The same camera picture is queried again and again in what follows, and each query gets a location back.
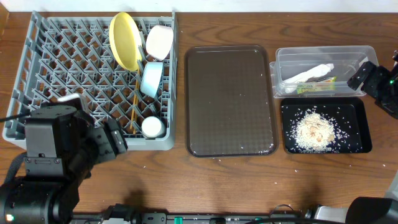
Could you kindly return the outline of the yellow plate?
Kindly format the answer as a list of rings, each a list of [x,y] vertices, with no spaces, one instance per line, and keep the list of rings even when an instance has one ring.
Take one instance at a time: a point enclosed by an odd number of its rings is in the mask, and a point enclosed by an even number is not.
[[[109,43],[117,63],[123,69],[137,71],[142,60],[142,40],[134,19],[126,12],[116,14],[109,25]]]

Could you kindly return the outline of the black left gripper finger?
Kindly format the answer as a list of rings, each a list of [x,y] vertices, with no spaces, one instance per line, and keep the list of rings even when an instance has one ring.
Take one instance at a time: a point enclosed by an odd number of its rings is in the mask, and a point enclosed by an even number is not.
[[[112,135],[107,130],[104,128],[95,128],[93,130],[93,138],[98,148],[97,164],[116,158],[117,147],[115,146]]]
[[[113,118],[108,119],[104,124],[104,130],[115,154],[127,152],[128,145],[118,121]]]

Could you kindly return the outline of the pink white bowl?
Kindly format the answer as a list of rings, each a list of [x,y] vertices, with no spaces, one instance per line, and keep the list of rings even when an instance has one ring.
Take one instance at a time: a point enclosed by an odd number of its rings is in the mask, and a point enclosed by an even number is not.
[[[171,27],[156,25],[154,26],[146,40],[146,51],[156,60],[164,60],[172,47],[174,32]]]

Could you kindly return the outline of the green orange snack wrapper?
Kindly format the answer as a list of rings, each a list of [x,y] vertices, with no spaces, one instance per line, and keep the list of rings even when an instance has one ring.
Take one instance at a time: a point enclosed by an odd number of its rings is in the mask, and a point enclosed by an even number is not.
[[[297,85],[296,92],[297,94],[302,94],[306,92],[335,90],[335,80],[336,77],[328,77],[316,82],[301,83]]]

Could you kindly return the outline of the white napkin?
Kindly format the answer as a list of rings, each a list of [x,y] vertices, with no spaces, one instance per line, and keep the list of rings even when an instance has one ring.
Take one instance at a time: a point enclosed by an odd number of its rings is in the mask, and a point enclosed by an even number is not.
[[[332,63],[320,64],[313,67],[306,72],[299,73],[298,75],[288,78],[282,82],[282,93],[291,94],[297,93],[297,85],[301,83],[316,82],[324,78],[328,78],[328,74],[334,69]]]

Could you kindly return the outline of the light blue bowl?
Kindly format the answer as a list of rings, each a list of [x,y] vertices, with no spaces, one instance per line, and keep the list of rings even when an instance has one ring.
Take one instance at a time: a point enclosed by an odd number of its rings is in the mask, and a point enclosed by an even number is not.
[[[155,98],[163,72],[162,62],[148,62],[145,65],[140,91]]]

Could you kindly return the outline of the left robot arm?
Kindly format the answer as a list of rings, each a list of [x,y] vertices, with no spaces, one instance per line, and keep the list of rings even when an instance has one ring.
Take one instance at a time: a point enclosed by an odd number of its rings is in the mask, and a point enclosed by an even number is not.
[[[1,186],[1,223],[69,223],[93,166],[127,151],[118,121],[96,127],[88,113],[67,105],[31,112],[25,140],[26,152]]]

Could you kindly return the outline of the small white cup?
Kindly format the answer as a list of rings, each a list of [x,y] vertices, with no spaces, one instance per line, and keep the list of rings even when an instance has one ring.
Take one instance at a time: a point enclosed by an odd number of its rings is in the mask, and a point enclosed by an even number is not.
[[[166,132],[164,123],[155,116],[145,118],[142,122],[141,128],[142,134],[146,138],[159,138]]]

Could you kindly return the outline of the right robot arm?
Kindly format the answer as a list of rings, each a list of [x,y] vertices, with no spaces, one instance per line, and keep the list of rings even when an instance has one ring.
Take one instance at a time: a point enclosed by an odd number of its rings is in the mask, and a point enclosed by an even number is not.
[[[392,70],[364,62],[347,81],[348,86],[365,92],[375,99],[375,105],[397,118],[397,64]],[[385,197],[358,197],[349,206],[346,223],[397,223],[397,181],[394,180]]]

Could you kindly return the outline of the rice food waste pile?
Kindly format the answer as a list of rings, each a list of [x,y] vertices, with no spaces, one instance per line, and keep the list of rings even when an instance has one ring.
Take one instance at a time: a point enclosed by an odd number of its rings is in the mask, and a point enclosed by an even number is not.
[[[337,119],[317,109],[317,106],[299,108],[289,120],[288,150],[304,154],[336,153],[347,142],[350,135],[338,124]]]

